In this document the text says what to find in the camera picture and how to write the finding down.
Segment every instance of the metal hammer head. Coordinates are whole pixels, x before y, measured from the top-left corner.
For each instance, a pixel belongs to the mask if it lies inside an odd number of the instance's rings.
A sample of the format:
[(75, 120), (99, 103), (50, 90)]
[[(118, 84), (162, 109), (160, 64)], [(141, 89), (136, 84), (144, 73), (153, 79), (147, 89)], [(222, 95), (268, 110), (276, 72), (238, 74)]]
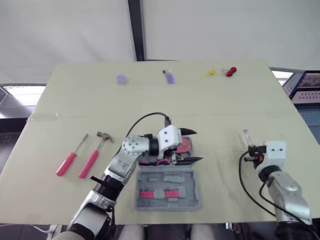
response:
[(109, 139), (112, 143), (114, 142), (113, 140), (112, 140), (112, 137), (108, 134), (108, 133), (102, 133), (102, 132), (100, 132), (100, 131), (98, 131), (97, 133), (96, 133), (96, 135), (98, 136), (98, 137), (101, 137), (103, 140), (107, 140), (107, 139)]

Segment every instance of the hammer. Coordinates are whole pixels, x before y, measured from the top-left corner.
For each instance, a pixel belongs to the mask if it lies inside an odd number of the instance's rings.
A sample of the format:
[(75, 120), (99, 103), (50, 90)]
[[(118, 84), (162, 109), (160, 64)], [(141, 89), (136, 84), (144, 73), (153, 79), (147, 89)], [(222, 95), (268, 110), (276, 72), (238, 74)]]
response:
[(102, 133), (100, 131), (98, 131), (96, 133), (96, 135), (98, 137), (102, 138), (102, 141), (100, 142), (99, 146), (97, 147), (97, 149), (92, 153), (92, 155), (90, 156), (89, 160), (85, 163), (82, 171), (79, 173), (79, 178), (83, 179), (87, 176), (88, 172), (90, 171), (91, 167), (94, 165), (94, 163), (96, 162), (98, 155), (99, 155), (99, 151), (101, 150), (102, 146), (104, 145), (105, 141), (107, 141), (108, 139), (113, 143), (112, 141), (112, 137), (107, 134), (107, 133)]

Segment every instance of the red object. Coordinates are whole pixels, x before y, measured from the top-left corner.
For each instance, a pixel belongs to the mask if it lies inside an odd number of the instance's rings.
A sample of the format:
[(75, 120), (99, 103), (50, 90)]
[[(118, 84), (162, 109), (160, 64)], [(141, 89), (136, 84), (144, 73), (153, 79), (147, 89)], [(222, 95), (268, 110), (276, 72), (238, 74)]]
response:
[(234, 67), (234, 66), (231, 67), (230, 70), (229, 70), (229, 72), (231, 72), (231, 73), (233, 73), (233, 74), (234, 74), (236, 71), (237, 71), (237, 68)]
[(179, 191), (165, 191), (164, 196), (166, 198), (180, 198), (180, 192)]
[(140, 191), (139, 197), (141, 199), (154, 199), (155, 192), (154, 191)]
[(187, 153), (191, 149), (191, 144), (186, 138), (182, 138), (182, 145), (178, 146), (177, 150), (175, 151), (177, 154)]
[(234, 74), (233, 72), (228, 71), (225, 75), (226, 75), (227, 77), (231, 77), (233, 74)]
[(91, 167), (93, 166), (93, 164), (95, 163), (95, 161), (97, 160), (97, 157), (99, 155), (99, 151), (95, 150), (92, 155), (90, 156), (89, 160), (85, 163), (82, 171), (79, 173), (79, 178), (83, 179), (87, 176), (88, 172), (90, 171)]
[(74, 152), (70, 153), (70, 155), (63, 161), (63, 163), (61, 164), (61, 166), (59, 167), (59, 169), (56, 171), (55, 174), (59, 177), (63, 176), (68, 170), (68, 168), (71, 166), (71, 164), (73, 163), (76, 156), (77, 156), (76, 153)]
[[(154, 199), (155, 192), (154, 191), (140, 191), (139, 197), (141, 199)], [(164, 197), (167, 199), (180, 198), (180, 192), (179, 191), (164, 191)]]

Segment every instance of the yellow object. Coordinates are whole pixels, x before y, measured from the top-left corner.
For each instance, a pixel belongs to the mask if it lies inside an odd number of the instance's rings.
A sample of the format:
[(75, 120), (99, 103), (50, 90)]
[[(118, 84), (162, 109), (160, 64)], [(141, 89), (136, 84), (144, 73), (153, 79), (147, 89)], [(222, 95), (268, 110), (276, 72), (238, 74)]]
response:
[(202, 77), (205, 78), (205, 77), (209, 77), (209, 76), (212, 76), (215, 74), (216, 74), (216, 71), (212, 69), (212, 70), (210, 70), (210, 72), (208, 72), (206, 75), (203, 75)]

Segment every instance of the red screwdriver handle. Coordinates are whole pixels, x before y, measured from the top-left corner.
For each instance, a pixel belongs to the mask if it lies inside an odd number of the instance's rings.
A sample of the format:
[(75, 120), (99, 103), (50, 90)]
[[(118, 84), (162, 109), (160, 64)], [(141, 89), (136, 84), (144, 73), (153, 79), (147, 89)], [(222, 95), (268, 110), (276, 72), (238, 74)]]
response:
[(99, 151), (95, 150), (91, 157), (89, 158), (89, 160), (85, 163), (82, 171), (79, 173), (79, 178), (83, 179), (87, 176), (88, 172), (90, 171), (91, 167), (93, 166), (93, 164), (95, 163), (97, 157), (99, 155)]
[(76, 156), (77, 154), (75, 154), (74, 152), (70, 153), (70, 155), (66, 158), (66, 160), (63, 161), (58, 171), (56, 171), (56, 175), (59, 177), (63, 176), (68, 170), (68, 168), (70, 167), (70, 165), (72, 164), (72, 162), (74, 161), (74, 159), (76, 158)]

